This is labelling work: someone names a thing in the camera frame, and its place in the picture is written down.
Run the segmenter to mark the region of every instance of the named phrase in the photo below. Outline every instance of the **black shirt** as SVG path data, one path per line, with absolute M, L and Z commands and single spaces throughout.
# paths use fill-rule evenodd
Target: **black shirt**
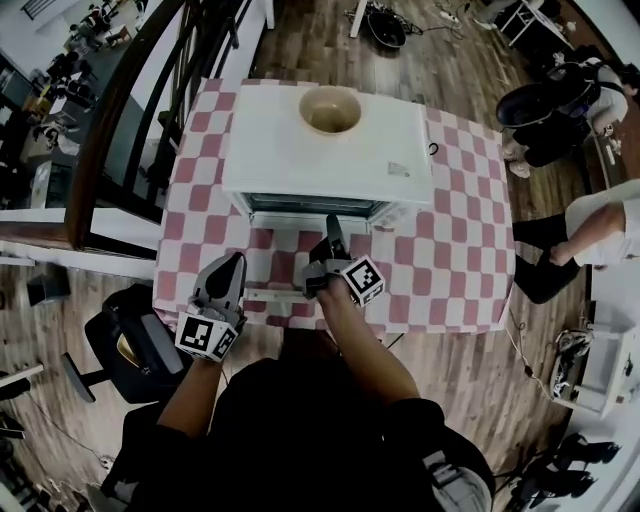
M 372 403 L 340 358 L 254 363 L 221 394 L 206 438 L 158 426 L 148 441 L 130 510 L 424 507 L 433 494 L 422 459 L 438 450 L 494 490 L 481 453 L 436 403 Z

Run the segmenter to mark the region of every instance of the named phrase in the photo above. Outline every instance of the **black chair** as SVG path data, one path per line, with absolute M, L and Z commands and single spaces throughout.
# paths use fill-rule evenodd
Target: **black chair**
M 134 284 L 111 295 L 102 312 L 84 327 L 102 370 L 81 374 L 71 355 L 62 365 L 87 402 L 95 402 L 91 386 L 111 380 L 131 404 L 168 400 L 191 365 L 189 355 L 174 346 L 174 334 L 151 307 L 150 286 Z
M 89 78 L 93 78 L 95 80 L 98 79 L 98 77 L 93 73 L 93 67 L 86 60 L 80 61 L 80 64 L 78 64 L 78 69 L 82 73 L 80 75 L 81 79 L 83 80 L 89 80 Z

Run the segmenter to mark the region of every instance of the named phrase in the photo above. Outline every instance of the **person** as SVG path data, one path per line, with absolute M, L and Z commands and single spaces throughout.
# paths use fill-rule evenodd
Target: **person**
M 80 144 L 73 142 L 66 135 L 67 128 L 57 122 L 46 123 L 40 126 L 36 126 L 33 129 L 33 138 L 37 141 L 40 135 L 44 135 L 47 141 L 47 150 L 51 151 L 53 148 L 60 148 L 65 155 L 76 156 L 80 152 Z
M 61 81 L 52 89 L 52 95 L 55 98 L 65 97 L 84 108 L 85 114 L 95 108 L 98 103 L 98 96 L 93 93 L 91 87 L 83 80 Z
M 76 51 L 56 55 L 47 68 L 47 74 L 51 77 L 51 81 L 57 82 L 61 79 L 69 79 L 79 58 L 80 55 Z
M 87 21 L 81 21 L 78 25 L 71 25 L 69 27 L 74 39 L 83 39 L 84 43 L 93 51 L 98 51 L 102 48 L 102 43 L 96 39 L 96 35 L 93 32 L 93 28 L 87 23 Z
M 106 32 L 110 28 L 109 17 L 104 7 L 97 5 L 89 5 L 89 14 L 87 16 L 93 22 L 93 29 L 96 33 Z
M 507 168 L 520 178 L 531 175 L 531 167 L 543 167 L 562 158 L 590 132 L 604 134 L 608 126 L 622 121 L 629 110 L 628 99 L 640 89 L 640 71 L 633 64 L 602 65 L 598 70 L 600 95 L 585 117 L 570 118 L 558 112 L 542 123 L 518 128 L 503 147 Z
M 141 447 L 146 466 L 128 510 L 336 503 L 491 510 L 494 480 L 484 457 L 445 426 L 436 403 L 420 398 L 343 278 L 318 300 L 337 344 L 327 336 L 325 346 L 335 353 L 303 358 L 310 340 L 288 345 L 285 335 L 279 360 L 230 379 L 213 419 L 222 367 L 194 361 Z M 454 480 L 460 492 L 443 487 Z
M 640 179 L 576 199 L 564 214 L 516 222 L 513 238 L 544 252 L 533 265 L 516 256 L 515 283 L 544 304 L 584 265 L 598 270 L 640 255 Z
M 496 20 L 498 16 L 500 16 L 500 13 L 519 2 L 520 0 L 493 0 L 489 5 L 480 10 L 475 18 L 473 18 L 473 21 L 485 30 L 498 28 L 496 26 Z M 544 0 L 530 0 L 529 6 L 532 9 L 540 9 L 543 3 Z

